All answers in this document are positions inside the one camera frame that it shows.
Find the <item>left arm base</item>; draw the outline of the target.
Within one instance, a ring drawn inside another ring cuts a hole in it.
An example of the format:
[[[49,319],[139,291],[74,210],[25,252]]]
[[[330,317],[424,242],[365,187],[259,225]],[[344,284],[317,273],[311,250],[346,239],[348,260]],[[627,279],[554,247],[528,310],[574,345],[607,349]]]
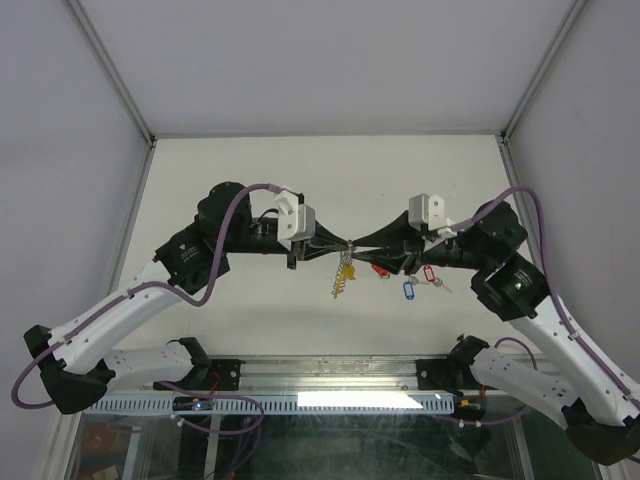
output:
[[[206,354],[195,337],[171,340],[166,347],[182,347],[187,352],[190,368],[179,380],[161,380],[153,384],[156,390],[168,390],[165,383],[189,391],[235,392],[241,378],[240,359],[213,358]]]

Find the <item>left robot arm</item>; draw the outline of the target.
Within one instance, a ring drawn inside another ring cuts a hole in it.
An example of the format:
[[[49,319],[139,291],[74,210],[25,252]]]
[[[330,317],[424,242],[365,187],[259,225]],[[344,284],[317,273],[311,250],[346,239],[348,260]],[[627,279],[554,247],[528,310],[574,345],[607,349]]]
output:
[[[201,387],[211,361],[197,339],[134,350],[120,350],[118,344],[179,302],[204,306],[215,281],[230,269],[230,253],[284,255],[294,268],[346,246],[316,221],[303,195],[268,183],[223,182],[198,203],[194,220],[123,287],[61,326],[29,329],[24,340],[31,366],[40,372],[49,404],[62,414],[144,384]]]

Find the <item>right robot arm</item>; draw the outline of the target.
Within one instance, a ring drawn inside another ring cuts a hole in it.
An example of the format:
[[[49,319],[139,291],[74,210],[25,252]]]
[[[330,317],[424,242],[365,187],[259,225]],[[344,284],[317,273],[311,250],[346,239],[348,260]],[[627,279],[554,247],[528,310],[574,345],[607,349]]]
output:
[[[436,387],[454,395],[474,382],[502,390],[564,430],[590,460],[612,465],[639,452],[639,385],[616,367],[552,292],[544,273],[518,251],[526,229],[506,202],[462,231],[435,232],[406,211],[355,240],[355,259],[392,275],[429,265],[473,271],[479,302],[549,359],[557,378],[510,363],[487,342],[461,336],[445,361],[428,368]]]

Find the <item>keyring with yellow handle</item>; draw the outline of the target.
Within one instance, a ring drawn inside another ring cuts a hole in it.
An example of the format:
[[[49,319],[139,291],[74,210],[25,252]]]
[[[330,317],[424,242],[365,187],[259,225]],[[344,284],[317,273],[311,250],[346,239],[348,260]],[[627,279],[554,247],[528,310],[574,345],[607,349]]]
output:
[[[343,251],[350,251],[352,253],[352,263],[351,264],[342,264],[340,262],[340,255],[338,266],[336,268],[336,273],[334,277],[334,282],[332,286],[331,295],[333,299],[337,299],[346,288],[346,284],[349,281],[353,281],[355,279],[355,267],[353,265],[353,254],[355,253],[356,247],[353,244],[352,240],[348,240],[346,247]]]

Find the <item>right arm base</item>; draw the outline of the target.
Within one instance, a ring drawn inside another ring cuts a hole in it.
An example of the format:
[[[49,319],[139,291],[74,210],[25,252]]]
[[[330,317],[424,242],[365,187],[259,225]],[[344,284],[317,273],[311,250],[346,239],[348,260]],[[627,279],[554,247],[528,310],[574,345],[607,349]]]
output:
[[[475,336],[458,337],[458,343],[444,357],[415,361],[417,386],[420,391],[442,390],[463,396],[467,390],[477,390],[481,384],[471,373],[475,357],[489,344]]]

